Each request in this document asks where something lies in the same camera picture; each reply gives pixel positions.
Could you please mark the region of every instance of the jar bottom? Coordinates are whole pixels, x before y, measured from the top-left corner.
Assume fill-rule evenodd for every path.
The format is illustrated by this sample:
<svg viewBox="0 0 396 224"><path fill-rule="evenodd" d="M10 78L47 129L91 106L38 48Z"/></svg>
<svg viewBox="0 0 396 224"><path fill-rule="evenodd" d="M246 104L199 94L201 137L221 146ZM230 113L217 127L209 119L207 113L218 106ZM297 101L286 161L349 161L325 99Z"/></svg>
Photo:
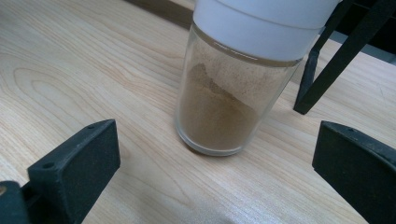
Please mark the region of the jar bottom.
<svg viewBox="0 0 396 224"><path fill-rule="evenodd" d="M195 151L198 151L202 154L208 155L208 156L231 156L239 151L241 151L244 146L241 147L237 147L234 149L228 149L228 150L215 150L213 148L207 148L207 147L203 147L200 144L192 141L186 134L185 132L183 132L178 119L176 119L176 129L177 129L177 133L180 136L180 138L192 149L194 149Z"/></svg>

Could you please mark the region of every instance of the wood grain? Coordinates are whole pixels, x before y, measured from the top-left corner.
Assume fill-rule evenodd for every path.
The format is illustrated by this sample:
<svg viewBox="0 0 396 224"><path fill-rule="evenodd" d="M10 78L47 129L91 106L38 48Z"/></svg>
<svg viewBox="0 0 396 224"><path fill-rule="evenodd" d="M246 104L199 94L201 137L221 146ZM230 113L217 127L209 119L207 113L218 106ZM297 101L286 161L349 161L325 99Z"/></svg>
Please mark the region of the wood grain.
<svg viewBox="0 0 396 224"><path fill-rule="evenodd" d="M26 183L34 161L114 118L121 168L84 223L365 223L311 161L323 119L396 147L395 66L359 54L302 116L302 64L245 150L212 158L174 126L187 38L127 1L0 0L0 179Z"/></svg>

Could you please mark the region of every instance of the clear glass jar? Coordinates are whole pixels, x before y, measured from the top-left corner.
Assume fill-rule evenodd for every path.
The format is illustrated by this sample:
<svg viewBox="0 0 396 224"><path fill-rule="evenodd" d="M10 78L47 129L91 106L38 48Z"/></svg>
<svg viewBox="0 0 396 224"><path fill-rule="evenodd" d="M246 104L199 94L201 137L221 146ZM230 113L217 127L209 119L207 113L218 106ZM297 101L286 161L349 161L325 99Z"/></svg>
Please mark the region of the clear glass jar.
<svg viewBox="0 0 396 224"><path fill-rule="evenodd" d="M180 137L207 155L242 150L299 61L246 55L220 44L193 23L177 102Z"/></svg>

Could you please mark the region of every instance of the white plastic cap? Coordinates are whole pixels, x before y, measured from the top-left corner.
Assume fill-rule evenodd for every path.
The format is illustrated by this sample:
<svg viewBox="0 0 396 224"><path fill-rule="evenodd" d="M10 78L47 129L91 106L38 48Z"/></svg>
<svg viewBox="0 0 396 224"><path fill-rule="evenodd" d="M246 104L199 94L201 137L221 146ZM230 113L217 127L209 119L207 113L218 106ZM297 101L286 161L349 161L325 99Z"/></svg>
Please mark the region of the white plastic cap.
<svg viewBox="0 0 396 224"><path fill-rule="evenodd" d="M304 57L339 0L198 0L193 20L240 52L275 61Z"/></svg>

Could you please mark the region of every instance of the light wood surface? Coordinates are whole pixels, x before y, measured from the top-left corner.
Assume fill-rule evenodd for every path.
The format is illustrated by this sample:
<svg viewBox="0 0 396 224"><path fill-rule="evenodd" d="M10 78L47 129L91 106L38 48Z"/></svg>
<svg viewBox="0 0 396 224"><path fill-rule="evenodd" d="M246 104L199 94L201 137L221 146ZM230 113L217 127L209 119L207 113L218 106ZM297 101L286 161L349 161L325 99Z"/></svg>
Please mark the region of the light wood surface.
<svg viewBox="0 0 396 224"><path fill-rule="evenodd" d="M360 53L302 116L303 63L245 150L213 158L175 130L187 38L127 1L0 0L0 180L25 184L68 137L116 119L121 168L84 223L365 223L311 162L324 119L396 147L395 66Z"/></svg>

